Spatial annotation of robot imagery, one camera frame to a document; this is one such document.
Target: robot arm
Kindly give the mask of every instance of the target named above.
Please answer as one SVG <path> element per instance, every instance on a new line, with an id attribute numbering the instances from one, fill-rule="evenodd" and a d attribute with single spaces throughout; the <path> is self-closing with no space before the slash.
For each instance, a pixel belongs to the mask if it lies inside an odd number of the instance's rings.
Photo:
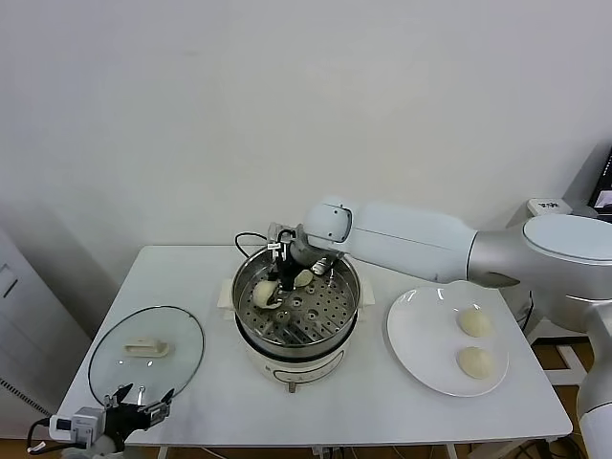
<path id="1" fill-rule="evenodd" d="M 580 425 L 592 459 L 609 456 L 612 436 L 612 226 L 545 215 L 502 231 L 476 231 L 444 214 L 327 198 L 297 228 L 279 275 L 293 288 L 323 255 L 361 261 L 425 280 L 484 287 L 527 284 L 552 322 L 587 332 L 596 361 L 579 393 Z"/>

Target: white table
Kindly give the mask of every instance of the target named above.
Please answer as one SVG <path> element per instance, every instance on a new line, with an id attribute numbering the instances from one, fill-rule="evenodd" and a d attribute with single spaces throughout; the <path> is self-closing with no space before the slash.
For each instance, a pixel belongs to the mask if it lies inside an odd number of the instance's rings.
<path id="1" fill-rule="evenodd" d="M 510 351 L 510 369 L 492 393 L 472 399 L 422 385 L 393 357 L 383 336 L 391 303 L 426 282 L 355 262 L 372 284 L 377 305 L 366 309 L 339 368 L 290 394 L 252 365 L 235 323 L 223 319 L 217 299 L 224 279 L 243 261 L 235 247 L 145 247 L 125 279 L 60 408 L 72 415 L 98 405 L 87 366 L 103 335 L 124 317 L 149 306 L 174 305 L 195 315 L 206 352 L 171 416 L 135 445 L 198 447 L 368 446 L 506 442 L 471 457 L 501 457 L 532 438 L 555 439 L 572 424 L 500 293 L 482 289 Z"/>

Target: glass lid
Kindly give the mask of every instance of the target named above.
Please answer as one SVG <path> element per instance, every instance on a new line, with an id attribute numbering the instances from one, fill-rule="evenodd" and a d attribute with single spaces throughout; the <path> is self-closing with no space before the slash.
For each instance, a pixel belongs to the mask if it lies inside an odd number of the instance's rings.
<path id="1" fill-rule="evenodd" d="M 170 389 L 181 392 L 204 355 L 198 320 L 174 306 L 143 309 L 102 338 L 89 362 L 89 387 L 100 404 L 121 386 L 134 384 L 128 404 L 150 404 Z"/>

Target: metal pot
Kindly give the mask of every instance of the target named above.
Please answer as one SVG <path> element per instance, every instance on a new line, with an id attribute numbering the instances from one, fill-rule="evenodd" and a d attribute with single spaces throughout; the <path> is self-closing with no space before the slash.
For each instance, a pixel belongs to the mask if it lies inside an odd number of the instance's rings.
<path id="1" fill-rule="evenodd" d="M 252 290 L 272 264 L 272 253 L 264 248 L 249 257 L 233 279 L 231 300 L 245 341 L 266 357 L 288 362 L 320 359 L 342 346 L 355 328 L 361 300 L 351 264 L 342 258 L 293 291 L 279 308 L 260 309 L 252 303 Z"/>

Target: white plate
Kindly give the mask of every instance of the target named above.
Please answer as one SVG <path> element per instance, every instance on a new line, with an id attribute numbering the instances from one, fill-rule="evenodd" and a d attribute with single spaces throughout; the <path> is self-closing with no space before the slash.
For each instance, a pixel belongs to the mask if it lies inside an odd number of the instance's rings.
<path id="1" fill-rule="evenodd" d="M 422 287 L 406 292 L 395 300 L 387 316 L 387 332 L 393 350 L 402 365 L 421 383 L 434 390 L 457 397 L 475 397 L 494 390 L 508 372 L 508 349 L 496 330 L 484 338 L 466 335 L 458 317 L 469 308 L 488 312 L 489 305 L 476 302 L 468 282 Z M 476 346 L 492 354 L 495 368 L 484 380 L 474 379 L 457 363 L 457 353 Z"/>

